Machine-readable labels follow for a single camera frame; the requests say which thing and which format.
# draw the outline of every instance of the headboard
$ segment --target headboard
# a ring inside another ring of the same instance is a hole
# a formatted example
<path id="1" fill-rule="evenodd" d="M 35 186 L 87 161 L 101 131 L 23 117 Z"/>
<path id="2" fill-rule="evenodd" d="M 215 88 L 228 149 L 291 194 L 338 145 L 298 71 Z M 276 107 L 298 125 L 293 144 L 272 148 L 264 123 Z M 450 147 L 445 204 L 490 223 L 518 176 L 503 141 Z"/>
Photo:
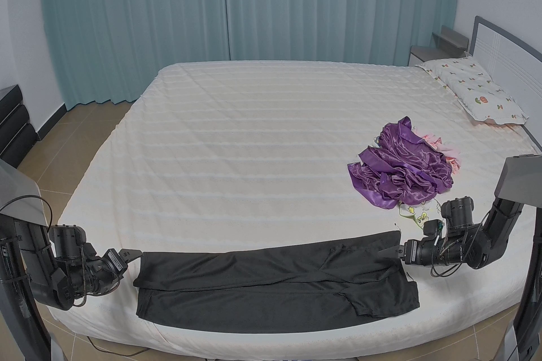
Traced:
<path id="1" fill-rule="evenodd" d="M 542 150 L 542 53 L 479 16 L 469 53 L 529 116 L 524 128 Z"/>

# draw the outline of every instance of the black pants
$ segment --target black pants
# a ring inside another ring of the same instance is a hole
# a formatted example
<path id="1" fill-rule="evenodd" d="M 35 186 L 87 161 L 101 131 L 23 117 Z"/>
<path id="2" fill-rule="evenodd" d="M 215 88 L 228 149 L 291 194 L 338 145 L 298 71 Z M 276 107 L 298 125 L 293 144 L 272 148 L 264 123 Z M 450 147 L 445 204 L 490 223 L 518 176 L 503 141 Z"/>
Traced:
<path id="1" fill-rule="evenodd" d="M 177 328 L 321 331 L 419 307 L 400 261 L 378 259 L 399 232 L 230 253 L 145 253 L 137 315 Z"/>

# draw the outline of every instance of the purple clothing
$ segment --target purple clothing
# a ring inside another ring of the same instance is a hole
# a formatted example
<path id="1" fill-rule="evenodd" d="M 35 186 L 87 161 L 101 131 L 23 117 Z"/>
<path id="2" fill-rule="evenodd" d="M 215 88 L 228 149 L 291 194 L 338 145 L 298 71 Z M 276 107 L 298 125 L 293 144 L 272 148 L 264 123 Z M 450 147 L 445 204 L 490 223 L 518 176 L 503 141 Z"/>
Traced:
<path id="1" fill-rule="evenodd" d="M 431 200 L 450 189 L 451 165 L 411 130 L 408 117 L 388 123 L 380 134 L 380 148 L 368 147 L 363 164 L 348 165 L 354 188 L 379 208 L 391 209 L 399 200 L 408 205 Z"/>

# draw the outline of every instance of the mattress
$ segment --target mattress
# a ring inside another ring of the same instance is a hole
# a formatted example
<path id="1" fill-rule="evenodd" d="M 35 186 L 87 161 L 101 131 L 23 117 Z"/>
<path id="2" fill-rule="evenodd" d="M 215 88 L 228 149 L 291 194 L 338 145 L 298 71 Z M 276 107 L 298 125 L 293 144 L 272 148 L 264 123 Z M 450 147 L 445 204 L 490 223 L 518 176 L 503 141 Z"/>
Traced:
<path id="1" fill-rule="evenodd" d="M 308 61 L 227 61 L 162 69 L 101 146 L 60 218 L 99 254 L 227 252 L 313 243 L 416 224 L 369 204 L 352 187 L 355 161 L 387 122 L 405 115 L 452 141 L 462 167 L 440 202 L 470 195 L 474 221 L 490 209 L 507 156 L 535 153 L 518 126 L 469 119 L 422 69 Z M 517 303 L 527 274 L 534 209 L 525 207 L 505 255 L 450 278 L 405 266 L 421 307 L 329 331 L 234 334 L 139 319 L 139 260 L 118 290 L 54 317 L 119 343 L 222 359 L 329 359 L 403 349 L 462 330 Z"/>

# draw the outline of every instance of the pillow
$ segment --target pillow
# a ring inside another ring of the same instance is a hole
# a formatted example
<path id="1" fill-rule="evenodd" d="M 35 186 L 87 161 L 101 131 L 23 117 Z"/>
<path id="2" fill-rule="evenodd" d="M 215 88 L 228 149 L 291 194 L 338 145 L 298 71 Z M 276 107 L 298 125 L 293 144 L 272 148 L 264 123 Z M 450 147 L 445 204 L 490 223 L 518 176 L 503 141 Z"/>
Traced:
<path id="1" fill-rule="evenodd" d="M 450 89 L 474 120 L 498 125 L 523 125 L 528 118 L 472 56 L 430 60 L 417 66 L 442 82 L 445 89 Z"/>

